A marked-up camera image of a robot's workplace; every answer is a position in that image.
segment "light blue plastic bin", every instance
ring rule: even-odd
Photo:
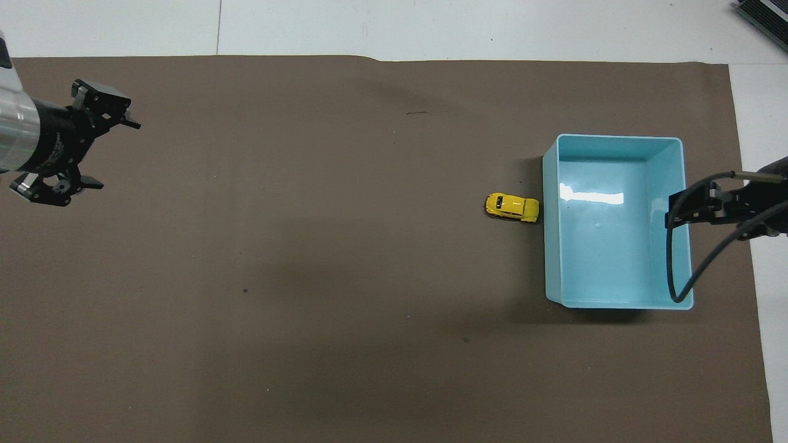
[[[683,190],[682,141],[562,134],[542,159],[547,297],[566,307],[680,309],[667,290],[667,197]],[[674,231],[681,288],[690,234]]]

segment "yellow toy car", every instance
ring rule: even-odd
[[[539,218],[539,201],[494,192],[487,196],[485,210],[487,214],[498,217],[517,218],[521,222],[534,223]]]

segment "black bracket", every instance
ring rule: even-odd
[[[11,189],[28,202],[65,207],[71,203],[71,196],[84,189],[101,189],[104,184],[93,177],[80,174],[80,168],[71,166],[55,176],[58,182],[49,185],[44,177],[34,173],[24,173],[11,184]]]

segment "white table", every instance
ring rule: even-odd
[[[744,168],[788,155],[788,53],[724,0],[1,0],[0,10],[14,57],[726,63]],[[751,247],[772,430],[775,442],[788,443],[788,238]]]

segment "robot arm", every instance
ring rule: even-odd
[[[25,94],[0,32],[0,173],[23,173],[11,189],[27,201],[64,207],[85,188],[103,188],[79,163],[113,126],[140,127],[128,115],[131,99],[112,87],[75,80],[71,96],[63,107]],[[48,177],[58,182],[49,185]]]
[[[716,183],[721,178],[739,178],[750,183],[743,188],[723,192]],[[788,157],[755,173],[727,171],[706,177],[671,195],[668,206],[669,211],[665,214],[667,287],[671,299],[681,303],[708,265],[734,240],[788,233]],[[673,228],[699,222],[713,225],[737,223],[737,227],[709,252],[681,292],[677,293],[673,282]]]

